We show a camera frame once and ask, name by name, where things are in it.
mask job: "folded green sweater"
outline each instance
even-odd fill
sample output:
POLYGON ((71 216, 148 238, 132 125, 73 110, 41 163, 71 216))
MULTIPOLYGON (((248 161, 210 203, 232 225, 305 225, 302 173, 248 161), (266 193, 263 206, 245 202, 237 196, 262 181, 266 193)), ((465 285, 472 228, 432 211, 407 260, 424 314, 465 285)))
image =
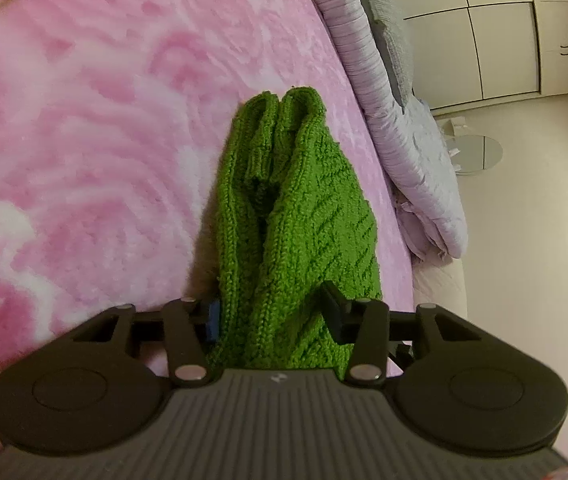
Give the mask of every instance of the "folded green sweater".
POLYGON ((221 341, 212 365, 337 368, 310 296, 331 280, 348 298, 380 298, 375 217, 326 126, 312 88, 280 103, 264 92, 233 121, 218 183, 221 341))

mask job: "green yarn fabric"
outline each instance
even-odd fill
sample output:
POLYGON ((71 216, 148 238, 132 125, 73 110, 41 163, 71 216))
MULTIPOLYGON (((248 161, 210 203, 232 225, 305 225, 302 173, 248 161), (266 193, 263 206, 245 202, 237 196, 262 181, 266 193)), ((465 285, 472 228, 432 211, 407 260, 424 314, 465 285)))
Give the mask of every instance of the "green yarn fabric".
POLYGON ((337 368, 310 295, 324 280, 348 298, 380 298, 377 228, 312 88, 264 92, 235 119, 218 181, 221 341, 213 365, 337 368))

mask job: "round mirror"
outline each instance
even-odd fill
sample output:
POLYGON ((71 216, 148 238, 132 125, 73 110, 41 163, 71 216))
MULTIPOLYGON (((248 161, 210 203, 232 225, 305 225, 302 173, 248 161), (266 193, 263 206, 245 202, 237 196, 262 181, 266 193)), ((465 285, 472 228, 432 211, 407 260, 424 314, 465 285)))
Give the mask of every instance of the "round mirror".
POLYGON ((497 140, 483 135, 446 138, 450 160, 458 175, 472 175, 488 170, 502 160, 504 150, 497 140))

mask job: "silver screw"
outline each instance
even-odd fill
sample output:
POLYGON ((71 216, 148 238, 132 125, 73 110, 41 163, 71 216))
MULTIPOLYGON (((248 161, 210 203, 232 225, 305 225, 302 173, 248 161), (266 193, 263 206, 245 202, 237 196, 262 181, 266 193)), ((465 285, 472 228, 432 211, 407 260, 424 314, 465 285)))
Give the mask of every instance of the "silver screw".
POLYGON ((201 381, 206 377, 206 368, 200 365, 182 365, 175 371, 175 377, 183 381, 201 381))
POLYGON ((355 365, 350 369, 350 376, 359 381, 377 381, 382 376, 382 370, 375 365, 355 365))

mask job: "bed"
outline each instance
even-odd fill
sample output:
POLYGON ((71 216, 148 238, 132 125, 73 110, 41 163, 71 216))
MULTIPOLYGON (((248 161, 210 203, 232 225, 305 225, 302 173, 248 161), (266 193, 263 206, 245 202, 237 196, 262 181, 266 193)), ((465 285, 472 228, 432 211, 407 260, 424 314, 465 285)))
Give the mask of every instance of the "bed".
POLYGON ((214 183, 241 102, 312 86, 413 309, 392 183, 312 0, 0 0, 0 370, 116 304, 215 287, 214 183))

